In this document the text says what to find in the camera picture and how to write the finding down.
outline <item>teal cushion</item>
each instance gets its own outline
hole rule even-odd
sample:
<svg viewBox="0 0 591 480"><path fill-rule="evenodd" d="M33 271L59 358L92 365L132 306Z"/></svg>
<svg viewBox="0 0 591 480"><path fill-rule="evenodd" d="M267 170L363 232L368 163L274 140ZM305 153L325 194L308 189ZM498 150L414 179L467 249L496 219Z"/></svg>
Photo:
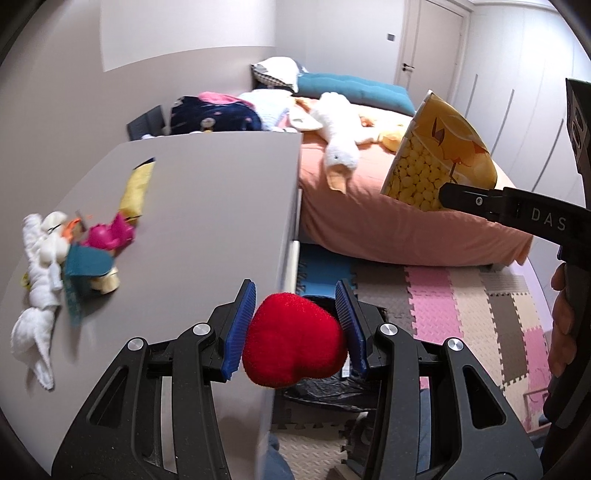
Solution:
<svg viewBox="0 0 591 480"><path fill-rule="evenodd" d="M374 106L413 116L414 105L405 88L373 82L351 75L302 73L298 78L298 96L320 98L325 92L336 92L357 105Z"/></svg>

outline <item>gray table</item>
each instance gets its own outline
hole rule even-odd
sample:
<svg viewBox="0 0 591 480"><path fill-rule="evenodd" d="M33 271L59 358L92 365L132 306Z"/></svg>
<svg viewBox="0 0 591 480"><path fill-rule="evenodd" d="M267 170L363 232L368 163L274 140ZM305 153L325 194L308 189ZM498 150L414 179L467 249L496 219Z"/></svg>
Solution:
<svg viewBox="0 0 591 480"><path fill-rule="evenodd" d="M155 157L137 239L117 259L121 287L80 328L62 310L51 360L56 379L44 391L10 353L10 333L23 309L23 258L0 305L0 407L46 469L70 423L115 355L136 336L176 338L232 301L244 278L258 302L282 289L293 234L300 135L229 132L159 137L122 144L57 206L110 222L131 170ZM53 206L39 205L46 215ZM230 472L255 478L270 424L271 391L243 370L214 388Z"/></svg>

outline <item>metal bolt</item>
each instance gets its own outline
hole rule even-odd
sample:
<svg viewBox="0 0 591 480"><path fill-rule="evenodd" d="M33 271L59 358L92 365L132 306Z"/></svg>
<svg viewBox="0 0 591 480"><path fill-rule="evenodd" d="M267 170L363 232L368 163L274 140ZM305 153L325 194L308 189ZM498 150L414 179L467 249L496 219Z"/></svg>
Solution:
<svg viewBox="0 0 591 480"><path fill-rule="evenodd" d="M450 338L447 341L447 346L455 352L459 352L464 348L464 343L459 338Z"/></svg>
<svg viewBox="0 0 591 480"><path fill-rule="evenodd" d="M132 352L140 350L144 346L144 341L141 338L133 338L127 342L127 348Z"/></svg>
<svg viewBox="0 0 591 480"><path fill-rule="evenodd" d="M207 323L198 323L193 327L193 333L199 336L207 335L211 331L212 328Z"/></svg>
<svg viewBox="0 0 591 480"><path fill-rule="evenodd" d="M382 332L384 335L392 336L398 333L398 328L396 325L392 325L391 323L384 323L380 328L379 331Z"/></svg>

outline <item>red plush toy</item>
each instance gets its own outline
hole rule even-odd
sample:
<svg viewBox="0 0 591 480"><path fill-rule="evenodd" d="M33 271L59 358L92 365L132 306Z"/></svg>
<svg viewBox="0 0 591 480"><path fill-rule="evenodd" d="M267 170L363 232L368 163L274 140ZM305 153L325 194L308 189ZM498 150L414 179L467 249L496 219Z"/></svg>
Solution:
<svg viewBox="0 0 591 480"><path fill-rule="evenodd" d="M293 293L273 294L261 303L242 352L248 377L271 388L288 387L306 377L330 377L346 358L338 320Z"/></svg>

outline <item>orange bedspread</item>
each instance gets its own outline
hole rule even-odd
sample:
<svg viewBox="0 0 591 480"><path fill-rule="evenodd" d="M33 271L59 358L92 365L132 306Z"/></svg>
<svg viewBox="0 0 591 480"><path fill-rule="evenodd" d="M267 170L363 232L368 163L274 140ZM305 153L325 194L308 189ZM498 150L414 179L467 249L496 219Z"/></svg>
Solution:
<svg viewBox="0 0 591 480"><path fill-rule="evenodd" d="M323 247L402 265L509 265L515 260L522 264L527 258L529 234L461 212L422 212L381 195L394 154L380 145L359 147L361 161L349 180L347 195L330 190L323 169L325 148L326 142L316 133L304 134L301 221ZM497 188L512 186L498 171Z"/></svg>

